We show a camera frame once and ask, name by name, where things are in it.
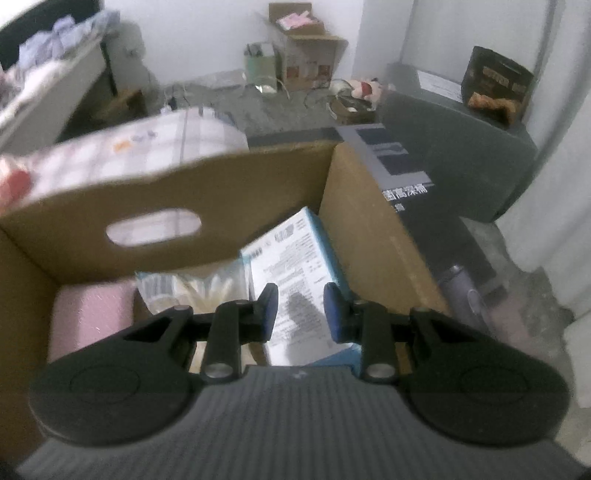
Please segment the clear plastic barcode bag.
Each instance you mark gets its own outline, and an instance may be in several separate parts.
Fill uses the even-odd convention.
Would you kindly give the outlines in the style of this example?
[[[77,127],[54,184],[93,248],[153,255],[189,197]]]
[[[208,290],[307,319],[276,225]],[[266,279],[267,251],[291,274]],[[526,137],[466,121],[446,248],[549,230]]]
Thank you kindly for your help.
[[[239,259],[174,272],[138,271],[135,282],[151,314],[175,306],[190,306],[195,314],[206,314],[225,302],[249,300],[249,281]]]

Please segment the blue white paper box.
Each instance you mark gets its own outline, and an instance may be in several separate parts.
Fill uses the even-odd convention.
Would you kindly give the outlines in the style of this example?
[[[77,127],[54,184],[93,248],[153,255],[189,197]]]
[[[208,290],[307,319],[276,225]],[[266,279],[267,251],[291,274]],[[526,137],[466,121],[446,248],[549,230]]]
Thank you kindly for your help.
[[[249,290],[257,297],[276,284],[279,306],[270,340],[264,345],[273,366],[349,366],[360,368],[360,348],[332,340],[324,309],[325,285],[342,294],[349,285],[320,218],[304,207],[240,250],[249,271]]]

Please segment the black printed carton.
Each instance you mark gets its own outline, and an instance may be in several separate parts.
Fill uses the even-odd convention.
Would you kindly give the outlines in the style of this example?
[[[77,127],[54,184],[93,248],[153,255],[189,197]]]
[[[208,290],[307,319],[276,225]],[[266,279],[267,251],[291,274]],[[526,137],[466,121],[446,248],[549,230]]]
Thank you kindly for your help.
[[[257,148],[320,140],[353,147],[413,237],[455,318],[493,335],[490,308],[502,291],[495,270],[425,161],[384,125],[256,134],[247,144]]]

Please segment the brown cardboard box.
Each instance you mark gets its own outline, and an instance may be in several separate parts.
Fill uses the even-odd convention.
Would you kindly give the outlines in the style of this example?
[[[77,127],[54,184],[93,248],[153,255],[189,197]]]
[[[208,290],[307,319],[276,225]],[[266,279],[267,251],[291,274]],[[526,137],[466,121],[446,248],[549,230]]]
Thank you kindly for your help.
[[[448,305],[396,210],[346,143],[315,142],[201,160],[144,179],[74,190],[1,219],[1,457],[18,463],[41,441],[26,395],[46,362],[64,284],[226,260],[298,210],[322,221],[353,292],[405,313]],[[195,213],[196,233],[120,247],[118,221],[165,209]]]

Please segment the pink foam block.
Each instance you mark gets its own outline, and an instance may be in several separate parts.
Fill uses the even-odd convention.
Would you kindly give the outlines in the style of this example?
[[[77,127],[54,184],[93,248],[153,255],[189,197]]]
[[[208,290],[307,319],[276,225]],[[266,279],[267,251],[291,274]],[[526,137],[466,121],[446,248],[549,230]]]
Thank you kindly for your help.
[[[53,305],[47,360],[55,361],[130,327],[135,292],[131,279],[63,286]]]

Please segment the dark grey storage box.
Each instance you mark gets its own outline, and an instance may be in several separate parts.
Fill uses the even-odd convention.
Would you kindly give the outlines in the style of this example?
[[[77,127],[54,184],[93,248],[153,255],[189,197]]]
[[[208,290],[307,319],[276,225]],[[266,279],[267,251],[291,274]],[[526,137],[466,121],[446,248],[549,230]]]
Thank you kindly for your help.
[[[519,196],[536,163],[525,126],[506,129],[443,94],[445,79],[412,66],[387,66],[380,122],[419,161],[463,217],[492,222]]]

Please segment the plaid floral mattress sheet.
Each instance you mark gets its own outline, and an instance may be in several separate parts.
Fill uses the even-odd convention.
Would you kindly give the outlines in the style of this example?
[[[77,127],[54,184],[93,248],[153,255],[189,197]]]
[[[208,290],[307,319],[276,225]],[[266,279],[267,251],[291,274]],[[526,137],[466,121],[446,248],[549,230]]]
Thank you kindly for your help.
[[[210,107],[180,109],[128,122],[19,158],[32,185],[1,212],[64,191],[157,175],[248,148],[245,133]]]

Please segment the small low cardboard tray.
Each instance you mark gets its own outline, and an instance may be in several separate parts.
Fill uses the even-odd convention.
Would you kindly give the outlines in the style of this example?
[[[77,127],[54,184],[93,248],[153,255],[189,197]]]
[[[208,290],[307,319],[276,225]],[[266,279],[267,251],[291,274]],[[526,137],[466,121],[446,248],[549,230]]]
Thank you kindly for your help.
[[[376,119],[376,111],[370,102],[349,96],[335,96],[328,108],[335,122],[342,126],[370,124]]]

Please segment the small plush doll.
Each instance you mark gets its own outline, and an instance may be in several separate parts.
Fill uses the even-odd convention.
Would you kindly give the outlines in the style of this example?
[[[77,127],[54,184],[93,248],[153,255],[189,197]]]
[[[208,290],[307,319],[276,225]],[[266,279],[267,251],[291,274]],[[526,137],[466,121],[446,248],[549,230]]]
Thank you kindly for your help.
[[[383,86],[377,80],[349,80],[349,93],[356,100],[369,102],[376,108],[383,93]]]

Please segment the green paper bag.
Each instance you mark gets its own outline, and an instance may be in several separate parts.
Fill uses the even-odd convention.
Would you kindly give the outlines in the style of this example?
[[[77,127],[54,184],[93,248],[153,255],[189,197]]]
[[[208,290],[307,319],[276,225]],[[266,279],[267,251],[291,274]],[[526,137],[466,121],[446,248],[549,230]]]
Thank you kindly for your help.
[[[245,78],[259,93],[276,95],[279,82],[276,75],[276,51],[270,42],[249,43],[245,47]]]

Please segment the pink wet wipes pack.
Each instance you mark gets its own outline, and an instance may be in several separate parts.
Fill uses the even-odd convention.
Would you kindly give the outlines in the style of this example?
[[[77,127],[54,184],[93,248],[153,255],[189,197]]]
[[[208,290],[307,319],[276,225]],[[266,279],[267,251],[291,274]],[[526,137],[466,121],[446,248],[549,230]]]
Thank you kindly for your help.
[[[16,158],[2,155],[0,160],[0,209],[6,211],[31,189],[29,169]]]

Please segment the black snack bag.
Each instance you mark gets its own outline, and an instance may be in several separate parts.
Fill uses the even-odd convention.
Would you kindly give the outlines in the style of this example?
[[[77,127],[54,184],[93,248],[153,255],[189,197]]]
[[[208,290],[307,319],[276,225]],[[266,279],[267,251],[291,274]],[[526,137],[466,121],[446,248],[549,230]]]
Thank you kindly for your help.
[[[461,83],[463,103],[505,127],[523,117],[534,75],[494,50],[475,46]]]

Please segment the far open cardboard box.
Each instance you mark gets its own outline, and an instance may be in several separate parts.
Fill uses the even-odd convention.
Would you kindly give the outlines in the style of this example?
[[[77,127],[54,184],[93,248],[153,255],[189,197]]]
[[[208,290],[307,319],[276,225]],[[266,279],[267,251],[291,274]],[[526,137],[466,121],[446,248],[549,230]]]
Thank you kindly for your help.
[[[287,90],[329,87],[335,63],[348,41],[329,33],[315,17],[311,3],[270,2],[266,25],[279,55],[279,78]]]

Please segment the purple crumpled clothes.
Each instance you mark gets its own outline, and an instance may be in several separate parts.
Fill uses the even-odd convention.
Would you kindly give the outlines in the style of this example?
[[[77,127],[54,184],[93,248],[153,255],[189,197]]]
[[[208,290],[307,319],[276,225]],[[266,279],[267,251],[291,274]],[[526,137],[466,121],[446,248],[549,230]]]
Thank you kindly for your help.
[[[51,30],[39,31],[19,45],[17,65],[28,71],[48,61],[60,60],[86,41],[102,39],[119,24],[117,10],[101,10],[79,23],[71,15],[62,17]]]

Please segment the white fluffy blanket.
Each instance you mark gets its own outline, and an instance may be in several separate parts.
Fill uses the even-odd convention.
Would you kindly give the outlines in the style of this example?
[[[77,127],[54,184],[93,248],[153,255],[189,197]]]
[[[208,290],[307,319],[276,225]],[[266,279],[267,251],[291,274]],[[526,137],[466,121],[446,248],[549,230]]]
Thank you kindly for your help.
[[[105,68],[100,43],[90,41],[65,60],[30,71],[23,91],[1,112],[1,143],[18,136],[55,140]]]

